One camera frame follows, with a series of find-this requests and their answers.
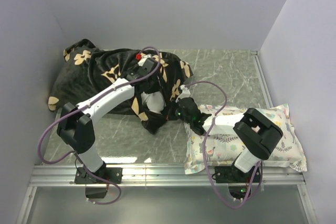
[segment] white enclosure wall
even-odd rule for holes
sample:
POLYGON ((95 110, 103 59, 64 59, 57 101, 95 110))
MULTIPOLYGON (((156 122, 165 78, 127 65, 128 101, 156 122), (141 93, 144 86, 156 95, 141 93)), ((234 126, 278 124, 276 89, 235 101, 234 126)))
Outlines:
POLYGON ((260 49, 286 0, 46 0, 71 42, 260 49))
POLYGON ((1 223, 14 223, 36 144, 54 115, 46 101, 65 38, 44 0, 0 0, 1 223))
POLYGON ((274 104, 289 103, 320 223, 335 223, 336 0, 287 0, 260 60, 274 104))

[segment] cable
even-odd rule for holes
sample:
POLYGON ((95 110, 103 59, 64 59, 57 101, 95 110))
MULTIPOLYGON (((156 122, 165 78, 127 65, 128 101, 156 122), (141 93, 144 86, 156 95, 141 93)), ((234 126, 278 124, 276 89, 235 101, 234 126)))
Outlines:
MULTIPOLYGON (((207 163, 207 156, 206 156, 206 140, 207 140, 207 138, 209 137, 209 133, 210 133, 210 131, 212 130, 212 128, 213 128, 214 125, 215 125, 215 119, 216 119, 216 116, 221 112, 221 110, 222 110, 222 109, 226 106, 226 104, 227 104, 227 95, 226 95, 225 91, 224 91, 220 86, 218 86, 218 85, 216 85, 216 84, 214 84, 214 83, 212 83, 212 82, 210 82, 210 81, 196 81, 196 82, 194 82, 194 83, 191 83, 191 84, 186 85, 186 87, 190 87, 190 86, 195 85, 195 84, 198 84, 198 83, 208 83, 208 84, 211 84, 211 85, 217 87, 217 88, 223 93, 223 95, 224 95, 224 97, 225 97, 225 102, 224 102, 223 106, 222 106, 222 107, 215 113, 215 116, 214 116, 214 118, 212 119, 211 126, 210 126, 209 130, 206 132, 206 134, 205 134, 205 136, 204 136, 204 140, 203 140, 203 143, 202 143, 202 154, 203 154, 203 162, 204 162, 204 166, 205 166, 206 173, 207 173, 207 175, 208 175, 208 178, 209 178, 210 184, 211 184, 211 186, 212 186, 212 189, 214 190, 214 192, 215 192, 215 194, 217 195, 217 197, 218 197, 218 198, 219 198, 219 199, 220 199, 220 200, 221 200, 227 207, 229 207, 229 208, 231 208, 231 209, 239 209, 239 208, 241 208, 241 207, 245 204, 245 202, 246 202, 247 199, 249 198, 248 195, 249 195, 249 193, 250 193, 250 191, 251 191, 252 183, 249 183, 248 188, 247 188, 247 191, 246 191, 246 195, 245 195, 243 201, 241 202, 241 204, 239 204, 238 206, 231 206, 230 203, 227 202, 227 201, 224 199, 224 197, 221 195, 221 193, 218 191, 217 187, 215 186, 214 181, 212 180, 212 177, 211 177, 211 173, 210 173, 209 166, 208 166, 208 163, 207 163)), ((252 176, 251 176, 251 180, 250 180, 250 181, 253 181, 253 180, 254 180, 254 177, 255 177, 255 175, 256 175, 258 166, 259 166, 260 164, 261 164, 260 161, 256 164, 256 166, 255 166, 255 168, 254 168, 254 170, 253 170, 253 173, 252 173, 252 176)))
POLYGON ((113 91, 115 91, 115 90, 117 90, 119 88, 122 88, 124 86, 130 85, 130 84, 134 84, 134 83, 137 83, 137 82, 140 82, 140 81, 143 81, 143 80, 147 79, 148 77, 152 76, 159 69, 159 67, 161 65, 160 64, 160 62, 161 62, 161 55, 160 55, 160 52, 155 47, 144 47, 143 49, 140 50, 139 54, 141 54, 142 52, 144 52, 147 49, 153 49, 157 53, 157 56, 158 56, 158 59, 157 59, 158 63, 156 64, 155 68, 149 74, 147 74, 146 76, 141 77, 139 79, 136 79, 136 80, 129 81, 129 82, 123 83, 121 85, 118 85, 114 89, 107 90, 106 92, 103 92, 100 96, 98 96, 97 98, 93 99, 89 104, 87 104, 87 105, 85 105, 85 106, 83 106, 81 108, 78 108, 77 110, 75 110, 73 112, 70 112, 69 114, 66 114, 66 115, 62 116, 61 118, 59 118, 58 120, 56 120, 54 123, 52 123, 49 127, 47 127, 44 130, 44 132, 42 133, 42 135, 41 135, 41 137, 40 137, 40 139, 38 141, 37 155, 38 155, 38 157, 40 158, 40 160, 43 163, 48 164, 48 165, 57 164, 58 162, 62 161, 64 158, 66 158, 68 155, 70 155, 70 154, 73 153, 75 155, 75 157, 78 159, 78 161, 83 164, 83 167, 84 167, 85 171, 91 177, 93 177, 95 179, 98 179, 98 180, 100 180, 102 182, 105 182, 107 184, 113 185, 114 187, 116 187, 118 189, 118 191, 119 191, 118 196, 114 200, 112 200, 110 202, 96 202, 96 201, 93 201, 93 200, 89 199, 90 202, 92 202, 94 204, 97 204, 97 205, 108 205, 108 204, 116 202, 120 198, 120 196, 121 196, 121 188, 117 184, 115 184, 115 183, 113 183, 113 182, 111 182, 109 180, 106 180, 106 179, 103 179, 103 178, 100 178, 100 177, 94 175, 89 169, 87 169, 87 167, 85 166, 85 164, 82 162, 82 160, 80 159, 80 157, 77 155, 77 153, 75 151, 67 152, 62 157, 60 157, 59 159, 54 160, 54 161, 49 161, 49 160, 44 159, 44 157, 42 156, 42 151, 41 151, 42 143, 43 143, 43 140, 45 139, 46 135, 49 133, 49 131, 51 131, 51 129, 55 125, 57 125, 58 123, 62 122, 66 118, 69 118, 69 117, 71 117, 71 116, 73 116, 73 115, 75 115, 75 114, 77 114, 77 113, 79 113, 79 112, 87 109, 89 106, 95 104, 96 102, 98 102, 101 98, 103 98, 105 95, 107 95, 110 92, 113 92, 113 91))
POLYGON ((257 186, 257 188, 254 190, 254 192, 251 194, 250 197, 248 197, 248 199, 251 199, 253 196, 255 196, 255 194, 257 193, 257 191, 259 191, 259 188, 261 186, 261 182, 262 182, 262 171, 263 171, 263 163, 260 162, 260 180, 259 180, 259 184, 257 186))
POLYGON ((78 172, 80 175, 81 175, 81 172, 79 171, 79 169, 78 169, 78 167, 77 167, 77 164, 76 164, 76 162, 77 162, 77 158, 75 159, 75 168, 76 168, 76 172, 78 172))

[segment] floral pillowcase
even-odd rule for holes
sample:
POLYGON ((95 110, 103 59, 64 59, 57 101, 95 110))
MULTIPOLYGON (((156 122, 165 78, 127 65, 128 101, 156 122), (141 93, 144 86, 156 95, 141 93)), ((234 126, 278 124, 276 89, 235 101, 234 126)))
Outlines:
MULTIPOLYGON (((214 114, 221 106, 201 105, 201 112, 214 114)), ((233 115, 244 113, 247 109, 226 106, 219 115, 233 115)), ((283 131, 283 137, 272 152, 270 158, 264 161, 265 166, 291 167, 298 172, 307 171, 306 157, 302 146, 295 136, 294 126, 290 123, 289 107, 284 104, 271 109, 258 109, 283 131)), ((188 136, 187 162, 184 165, 185 173, 192 174, 203 170, 202 142, 204 137, 194 133, 189 125, 185 124, 188 136)), ((237 135, 212 135, 206 141, 206 152, 209 166, 230 165, 245 149, 237 135)))

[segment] black floral blanket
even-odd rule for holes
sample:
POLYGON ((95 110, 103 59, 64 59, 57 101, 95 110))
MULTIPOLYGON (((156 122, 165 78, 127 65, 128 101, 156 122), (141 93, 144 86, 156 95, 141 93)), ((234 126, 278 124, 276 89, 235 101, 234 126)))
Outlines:
MULTIPOLYGON (((65 103, 77 104, 107 88, 128 70, 139 67, 136 55, 140 50, 117 49, 105 51, 88 39, 83 39, 64 50, 65 64, 54 83, 48 100, 49 110, 55 111, 65 103)), ((143 55, 155 51, 146 50, 143 55)), ((160 82, 166 107, 161 114, 150 111, 142 104, 140 94, 124 101, 110 113, 137 115, 142 125, 155 134, 167 120, 174 120, 173 101, 180 94, 179 87, 193 75, 189 64, 175 54, 160 52, 160 82)))

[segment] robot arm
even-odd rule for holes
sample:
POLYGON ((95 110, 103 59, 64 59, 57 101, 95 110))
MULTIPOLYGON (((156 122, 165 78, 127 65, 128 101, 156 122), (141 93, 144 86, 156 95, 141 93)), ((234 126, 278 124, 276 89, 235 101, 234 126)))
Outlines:
POLYGON ((246 148, 234 161, 233 166, 247 173, 260 160, 267 160, 283 136, 282 130, 258 110, 250 108, 245 113, 219 115, 201 113, 185 86, 177 97, 176 115, 188 123, 198 135, 205 135, 214 125, 210 135, 237 135, 246 148))
POLYGON ((70 112, 80 110, 81 108, 88 106, 79 113, 61 121, 58 124, 57 134, 66 144, 73 148, 86 168, 98 177, 105 178, 104 170, 106 164, 97 153, 94 144, 95 133, 93 126, 117 105, 132 98, 135 93, 156 93, 160 87, 160 84, 157 81, 157 76, 154 74, 144 81, 136 84, 125 85, 122 88, 114 90, 115 87, 121 84, 125 84, 148 75, 157 65, 157 62, 150 57, 144 57, 144 60, 139 63, 140 67, 136 72, 130 71, 125 78, 117 79, 114 84, 87 101, 80 102, 76 106, 71 103, 67 103, 62 109, 61 117, 70 112), (99 100, 90 105, 91 102, 96 99, 99 100))

